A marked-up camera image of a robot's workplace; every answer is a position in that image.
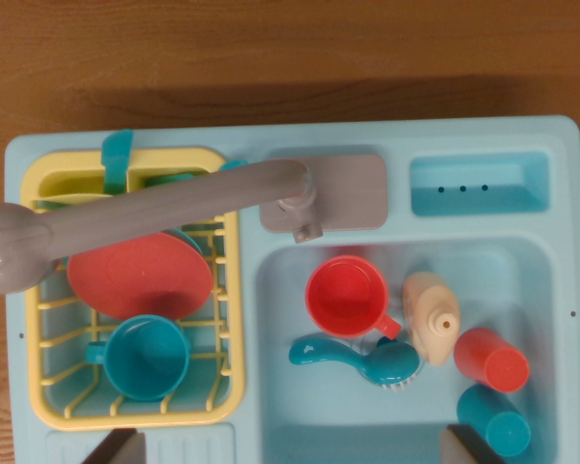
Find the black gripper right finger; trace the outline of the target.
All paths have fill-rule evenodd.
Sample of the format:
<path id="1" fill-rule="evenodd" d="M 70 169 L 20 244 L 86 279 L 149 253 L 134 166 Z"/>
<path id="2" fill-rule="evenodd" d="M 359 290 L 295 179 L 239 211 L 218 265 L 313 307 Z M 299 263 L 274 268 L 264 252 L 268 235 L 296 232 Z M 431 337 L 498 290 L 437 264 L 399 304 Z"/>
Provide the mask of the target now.
<path id="1" fill-rule="evenodd" d="M 505 464 L 468 424 L 450 424 L 439 435 L 439 459 L 441 464 Z"/>

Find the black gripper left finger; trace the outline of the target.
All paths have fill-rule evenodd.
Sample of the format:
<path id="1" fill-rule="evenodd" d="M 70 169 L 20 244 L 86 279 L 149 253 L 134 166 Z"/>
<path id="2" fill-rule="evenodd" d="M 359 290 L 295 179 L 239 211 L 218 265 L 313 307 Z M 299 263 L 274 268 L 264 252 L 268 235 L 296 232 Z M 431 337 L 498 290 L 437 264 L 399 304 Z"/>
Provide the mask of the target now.
<path id="1" fill-rule="evenodd" d="M 145 464 L 146 437 L 135 428 L 112 430 L 82 464 Z"/>

